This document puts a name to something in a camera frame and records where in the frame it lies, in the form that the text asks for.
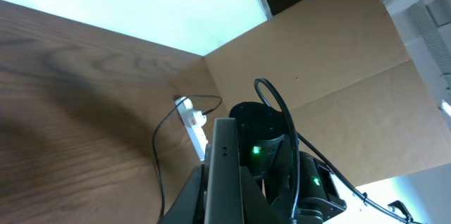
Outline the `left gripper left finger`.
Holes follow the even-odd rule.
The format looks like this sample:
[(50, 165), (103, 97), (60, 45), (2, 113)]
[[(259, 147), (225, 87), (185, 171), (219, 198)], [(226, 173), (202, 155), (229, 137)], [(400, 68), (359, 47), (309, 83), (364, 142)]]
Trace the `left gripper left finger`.
[(160, 220), (160, 224), (195, 224), (204, 212), (204, 164), (191, 172), (172, 207)]

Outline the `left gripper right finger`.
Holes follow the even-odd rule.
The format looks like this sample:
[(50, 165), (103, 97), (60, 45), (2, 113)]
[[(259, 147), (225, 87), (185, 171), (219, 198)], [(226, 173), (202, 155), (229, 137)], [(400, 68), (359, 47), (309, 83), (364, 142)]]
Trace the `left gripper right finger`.
[(246, 224), (280, 224), (277, 213), (269, 206), (260, 187), (247, 167), (240, 166), (242, 205)]

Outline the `Galaxy S25 Ultra smartphone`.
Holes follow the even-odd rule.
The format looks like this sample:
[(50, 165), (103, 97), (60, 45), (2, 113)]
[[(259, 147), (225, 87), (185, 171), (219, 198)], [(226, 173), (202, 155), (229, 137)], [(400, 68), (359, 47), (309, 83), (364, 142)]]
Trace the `Galaxy S25 Ultra smartphone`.
[(214, 121), (204, 222), (244, 222), (237, 122), (234, 118), (216, 118)]

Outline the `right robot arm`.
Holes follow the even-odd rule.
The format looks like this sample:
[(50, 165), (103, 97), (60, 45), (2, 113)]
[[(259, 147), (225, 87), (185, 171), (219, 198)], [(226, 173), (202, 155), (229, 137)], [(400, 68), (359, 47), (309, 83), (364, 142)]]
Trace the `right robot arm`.
[(307, 140), (294, 131), (288, 114), (250, 101), (230, 111), (237, 122), (240, 165), (265, 189), (266, 200), (277, 213), (298, 223), (325, 223), (344, 213), (347, 204), (333, 182), (336, 176), (363, 204), (401, 223), (413, 223), (401, 201), (383, 208), (358, 191), (318, 150), (299, 151), (299, 143)]

